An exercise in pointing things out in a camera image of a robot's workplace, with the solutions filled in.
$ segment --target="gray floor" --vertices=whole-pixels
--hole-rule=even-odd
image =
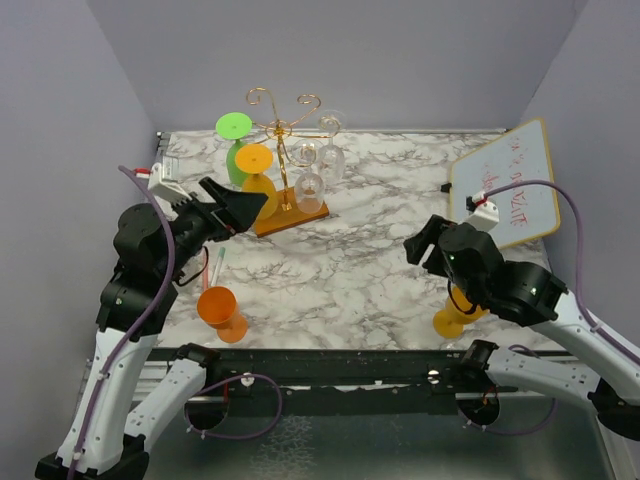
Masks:
[[[496,425],[535,424],[544,398],[505,400]],[[268,419],[229,419],[227,432],[249,432]],[[179,417],[152,453],[147,480],[607,480],[613,479],[595,420],[560,405],[555,420],[527,437],[463,429],[459,417],[393,415],[284,417],[249,442],[202,441]]]

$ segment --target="black cable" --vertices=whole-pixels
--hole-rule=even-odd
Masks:
[[[180,282],[180,280],[177,280],[176,285],[178,285],[179,287],[186,287],[187,285],[189,285],[196,278],[198,278],[202,272],[204,272],[205,268],[209,266],[209,249],[207,247],[202,247],[202,248],[204,249],[204,256],[205,256],[204,267],[202,267],[202,269],[198,273],[194,273],[193,275],[191,275],[184,282]]]
[[[474,303],[473,305],[471,305],[471,308],[469,310],[467,310],[467,311],[462,310],[458,306],[458,304],[456,303],[455,299],[453,298],[453,292],[451,291],[451,280],[447,280],[447,292],[449,292],[449,298],[451,299],[451,303],[453,303],[453,306],[456,307],[456,310],[458,310],[459,312],[462,312],[465,315],[471,315],[478,308],[478,304],[477,303]]]

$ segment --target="gray wall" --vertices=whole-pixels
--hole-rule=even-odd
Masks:
[[[546,119],[556,180],[581,206],[589,308],[636,344],[639,26],[637,0],[590,0],[523,117]],[[546,245],[555,272],[571,279],[575,228],[565,205],[561,213]],[[634,450],[640,458],[638,444]]]
[[[152,124],[83,0],[0,6],[0,478],[33,478],[73,413],[119,213]]]
[[[88,0],[160,129],[212,128],[271,88],[351,127],[515,126],[586,0]],[[256,120],[266,120],[264,109]]]

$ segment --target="white marble surface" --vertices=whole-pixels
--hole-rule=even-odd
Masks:
[[[456,340],[432,326],[446,299],[446,283],[407,264],[402,241],[430,215],[446,215],[451,161],[495,135],[344,133],[347,169],[329,189],[328,218],[262,239],[250,232],[224,243],[220,284],[238,298],[249,321],[243,348],[458,349],[478,338],[537,349],[557,345],[528,329],[487,316]],[[288,139],[291,144],[295,139]],[[188,189],[204,175],[227,185],[230,143],[210,131],[173,134],[168,153],[180,158]],[[281,188],[277,162],[269,171]],[[299,170],[288,168],[293,184]],[[209,245],[215,258],[220,245]],[[505,257],[546,265],[542,242],[504,251]],[[182,290],[160,346],[196,342],[225,347],[197,315],[200,282]]]

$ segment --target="orange cup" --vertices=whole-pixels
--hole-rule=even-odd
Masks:
[[[200,318],[218,331],[218,337],[223,342],[239,342],[247,333],[247,319],[240,314],[236,297],[228,288],[211,287],[205,290],[198,299],[197,309]]]

